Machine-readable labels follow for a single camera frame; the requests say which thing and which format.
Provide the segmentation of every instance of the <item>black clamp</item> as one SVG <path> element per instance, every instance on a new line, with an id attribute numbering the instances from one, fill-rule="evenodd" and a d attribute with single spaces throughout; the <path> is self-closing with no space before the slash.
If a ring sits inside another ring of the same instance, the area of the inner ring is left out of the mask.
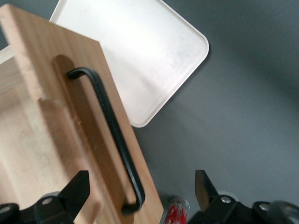
<path id="1" fill-rule="evenodd" d="M 293 224 L 299 207 L 283 201 L 255 202 L 248 208 L 234 198 L 219 195 L 204 170 L 195 173 L 195 195 L 201 211 L 188 224 Z"/>
<path id="2" fill-rule="evenodd" d="M 27 209 L 0 205 L 0 224 L 73 224 L 89 194 L 88 171 L 79 171 L 57 196 L 45 196 Z"/>

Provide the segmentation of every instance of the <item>white plastic tray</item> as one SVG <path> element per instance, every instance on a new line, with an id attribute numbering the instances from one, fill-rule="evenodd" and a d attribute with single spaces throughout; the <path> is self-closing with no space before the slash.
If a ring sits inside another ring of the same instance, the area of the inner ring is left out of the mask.
<path id="1" fill-rule="evenodd" d="M 148 124 L 209 51 L 161 0 L 60 0 L 50 21 L 100 42 L 135 127 Z"/>

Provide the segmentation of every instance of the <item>gray floor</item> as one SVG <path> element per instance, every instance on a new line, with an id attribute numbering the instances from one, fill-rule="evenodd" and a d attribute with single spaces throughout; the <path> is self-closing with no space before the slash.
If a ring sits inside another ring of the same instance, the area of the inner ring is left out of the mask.
<path id="1" fill-rule="evenodd" d="M 57 0 L 0 2 L 48 19 Z M 210 43 L 186 83 L 134 129 L 165 206 L 178 195 L 190 202 L 190 215 L 199 210 L 197 169 L 247 206 L 298 205 L 299 1 L 165 2 Z"/>

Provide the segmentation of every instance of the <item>wood grain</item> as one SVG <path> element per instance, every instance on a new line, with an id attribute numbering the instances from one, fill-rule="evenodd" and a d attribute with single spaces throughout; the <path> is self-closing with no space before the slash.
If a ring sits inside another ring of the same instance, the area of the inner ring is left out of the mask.
<path id="1" fill-rule="evenodd" d="M 11 46 L 0 51 L 0 94 L 23 82 Z"/>
<path id="2" fill-rule="evenodd" d="M 9 5 L 0 8 L 0 22 L 23 82 L 0 94 L 0 141 L 9 139 L 0 144 L 0 170 L 5 170 L 0 178 L 12 186 L 10 195 L 0 199 L 24 208 L 88 169 L 92 194 L 77 223 L 159 223 L 163 208 L 99 43 Z M 94 68 L 103 80 L 145 189 L 145 203 L 134 220 L 120 213 L 123 203 L 135 197 L 91 84 L 80 79 L 87 104 L 78 107 L 78 100 L 73 109 L 69 97 L 74 91 L 66 94 L 51 63 L 60 54 L 76 67 Z M 91 120 L 82 118 L 85 112 Z M 79 125 L 83 120 L 99 133 L 98 139 Z"/>

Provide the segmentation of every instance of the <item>black metal handle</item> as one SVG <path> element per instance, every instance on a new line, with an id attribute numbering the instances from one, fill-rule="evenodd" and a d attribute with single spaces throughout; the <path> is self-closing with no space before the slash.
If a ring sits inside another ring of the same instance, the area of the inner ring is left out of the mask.
<path id="1" fill-rule="evenodd" d="M 136 203 L 124 205 L 121 211 L 123 214 L 138 211 L 144 203 L 145 193 L 102 80 L 95 70 L 84 67 L 71 70 L 66 75 L 70 79 L 77 79 L 83 75 L 89 77 L 136 195 Z"/>

